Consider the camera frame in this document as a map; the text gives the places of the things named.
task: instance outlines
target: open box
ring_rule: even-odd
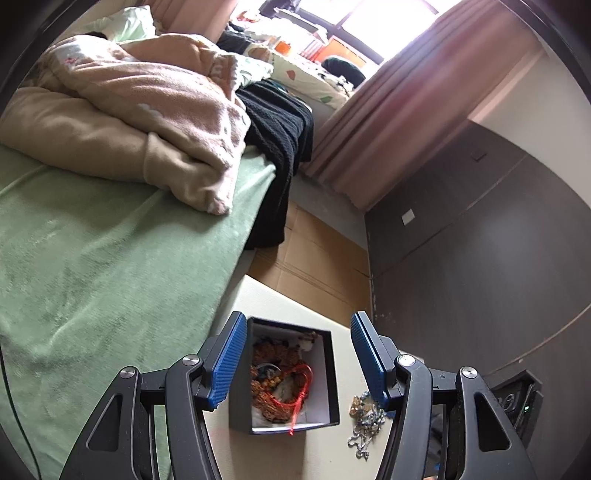
[[[285,340],[291,344],[301,335],[317,334],[310,351],[302,351],[302,359],[313,371],[309,396],[297,417],[295,432],[338,425],[339,399],[337,395],[335,358],[332,336],[327,330],[309,329],[299,325],[264,320],[248,319],[246,345],[232,380],[229,398],[230,428],[249,434],[287,433],[290,422],[271,423],[263,419],[252,406],[251,365],[253,347],[262,338]]]

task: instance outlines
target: white table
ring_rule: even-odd
[[[215,412],[204,412],[207,431],[223,480],[372,480],[378,473],[392,421],[369,446],[369,459],[357,459],[347,446],[353,430],[349,407],[367,386],[351,343],[349,329],[244,276],[234,295],[220,308],[212,333],[220,332],[233,311],[330,330],[333,337],[339,392],[340,424],[307,432],[247,435],[228,427],[228,401]]]

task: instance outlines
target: metal bolt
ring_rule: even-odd
[[[412,355],[400,355],[398,357],[398,363],[403,367],[410,367],[415,361]]]
[[[515,394],[510,393],[505,397],[505,400],[501,403],[501,408],[503,409],[503,411],[507,411],[513,406],[513,403],[515,403]]]
[[[135,375],[135,368],[134,367],[125,367],[124,369],[119,372],[119,376],[121,378],[131,378]]]
[[[474,367],[462,367],[462,375],[466,378],[476,378],[478,376],[478,372]]]
[[[183,365],[186,365],[187,367],[197,365],[199,362],[199,357],[193,353],[191,355],[186,355],[183,357]]]

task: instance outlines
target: black towel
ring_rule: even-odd
[[[238,89],[251,127],[247,145],[254,145],[275,165],[271,183],[246,242],[246,249],[274,247],[285,240],[291,178],[312,155],[314,118],[308,107],[270,80]]]
[[[255,41],[247,37],[244,33],[225,29],[216,42],[216,45],[222,50],[242,55],[251,43],[255,43]]]

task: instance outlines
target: cardboard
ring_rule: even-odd
[[[347,327],[371,311],[367,252],[293,202],[285,242],[258,249],[248,275]]]

